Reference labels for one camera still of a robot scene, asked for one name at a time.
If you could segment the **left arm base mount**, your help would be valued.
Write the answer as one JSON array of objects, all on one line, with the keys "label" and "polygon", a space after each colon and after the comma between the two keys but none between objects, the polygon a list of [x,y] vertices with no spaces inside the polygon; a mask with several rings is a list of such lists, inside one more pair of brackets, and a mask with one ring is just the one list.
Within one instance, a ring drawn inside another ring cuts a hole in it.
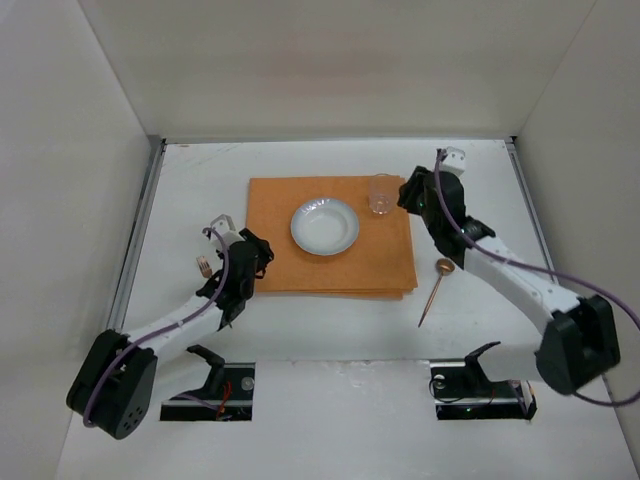
[{"label": "left arm base mount", "polygon": [[196,390],[161,404],[161,422],[246,422],[253,416],[256,364],[230,363]]}]

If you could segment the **copper spoon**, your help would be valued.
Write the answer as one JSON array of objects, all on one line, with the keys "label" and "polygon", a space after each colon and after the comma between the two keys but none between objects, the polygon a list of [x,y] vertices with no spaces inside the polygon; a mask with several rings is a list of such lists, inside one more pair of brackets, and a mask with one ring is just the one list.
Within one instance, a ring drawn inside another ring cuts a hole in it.
[{"label": "copper spoon", "polygon": [[431,306],[433,305],[434,299],[437,295],[437,292],[439,290],[439,287],[442,283],[442,280],[450,275],[451,273],[453,273],[456,269],[456,265],[454,264],[454,262],[448,258],[440,258],[436,261],[435,264],[435,269],[437,271],[438,277],[437,280],[433,286],[433,289],[431,290],[431,293],[429,295],[429,298],[424,306],[424,309],[422,311],[422,314],[420,316],[419,322],[418,322],[418,327],[421,327],[424,323],[424,320],[431,308]]}]

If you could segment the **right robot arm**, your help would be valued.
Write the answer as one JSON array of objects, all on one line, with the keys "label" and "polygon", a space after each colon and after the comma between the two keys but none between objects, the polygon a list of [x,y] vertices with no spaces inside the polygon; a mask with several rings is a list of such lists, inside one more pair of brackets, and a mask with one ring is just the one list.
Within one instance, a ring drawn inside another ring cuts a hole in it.
[{"label": "right robot arm", "polygon": [[613,309],[531,271],[495,232],[467,215],[464,189],[450,172],[418,166],[399,189],[399,207],[420,216],[436,249],[513,304],[541,335],[536,344],[491,341],[467,356],[492,382],[534,380],[571,395],[621,360]]}]

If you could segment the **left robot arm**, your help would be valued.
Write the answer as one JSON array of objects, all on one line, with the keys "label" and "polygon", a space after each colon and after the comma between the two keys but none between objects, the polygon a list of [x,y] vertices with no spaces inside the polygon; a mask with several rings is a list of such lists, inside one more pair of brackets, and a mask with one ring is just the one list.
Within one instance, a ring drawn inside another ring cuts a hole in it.
[{"label": "left robot arm", "polygon": [[274,253],[249,229],[203,230],[222,261],[220,270],[181,307],[151,324],[94,340],[66,396],[85,426],[116,440],[129,436],[156,402],[194,400],[222,412],[232,393],[224,359],[203,339],[231,327],[254,295]]}]

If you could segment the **clear plastic cup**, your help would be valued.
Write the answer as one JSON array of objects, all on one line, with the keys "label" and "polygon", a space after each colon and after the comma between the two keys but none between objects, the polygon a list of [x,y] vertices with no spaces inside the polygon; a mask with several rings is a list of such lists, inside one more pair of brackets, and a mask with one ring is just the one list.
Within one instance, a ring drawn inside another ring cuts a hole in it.
[{"label": "clear plastic cup", "polygon": [[377,215],[390,213],[397,201],[397,178],[389,174],[377,174],[369,180],[369,208]]}]

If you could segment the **white paper plate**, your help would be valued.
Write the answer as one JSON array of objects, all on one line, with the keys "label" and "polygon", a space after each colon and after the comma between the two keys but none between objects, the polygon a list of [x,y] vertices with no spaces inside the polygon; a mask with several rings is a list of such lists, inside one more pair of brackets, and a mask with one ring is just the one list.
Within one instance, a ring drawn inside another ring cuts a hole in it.
[{"label": "white paper plate", "polygon": [[293,214],[290,233],[303,251],[333,256],[348,250],[359,236],[356,212],[335,198],[316,198],[302,204]]}]

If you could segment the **copper fork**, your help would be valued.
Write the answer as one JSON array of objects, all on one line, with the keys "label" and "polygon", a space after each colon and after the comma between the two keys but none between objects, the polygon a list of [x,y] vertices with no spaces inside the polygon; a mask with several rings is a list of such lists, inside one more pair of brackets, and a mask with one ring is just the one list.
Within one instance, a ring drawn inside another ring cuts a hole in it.
[{"label": "copper fork", "polygon": [[205,256],[198,256],[196,258],[196,264],[203,278],[209,279],[213,276],[213,270],[208,259]]}]

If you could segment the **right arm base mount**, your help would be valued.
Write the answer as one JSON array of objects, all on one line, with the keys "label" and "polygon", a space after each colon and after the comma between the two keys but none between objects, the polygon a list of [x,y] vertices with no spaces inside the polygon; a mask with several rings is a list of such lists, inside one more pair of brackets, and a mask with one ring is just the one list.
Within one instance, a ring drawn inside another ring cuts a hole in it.
[{"label": "right arm base mount", "polygon": [[464,360],[429,364],[429,392],[438,420],[524,420],[537,413],[529,382],[493,382]]}]

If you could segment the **orange cloth napkin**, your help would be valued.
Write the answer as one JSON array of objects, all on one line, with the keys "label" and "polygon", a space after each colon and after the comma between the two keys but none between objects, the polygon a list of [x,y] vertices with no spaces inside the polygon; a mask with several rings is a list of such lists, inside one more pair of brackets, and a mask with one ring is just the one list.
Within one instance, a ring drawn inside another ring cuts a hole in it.
[{"label": "orange cloth napkin", "polygon": [[[274,260],[256,284],[259,293],[365,293],[399,298],[418,285],[408,214],[377,215],[368,205],[368,176],[252,178],[246,227],[266,240]],[[359,234],[346,251],[313,255],[295,243],[295,211],[315,198],[343,201],[357,214]]]}]

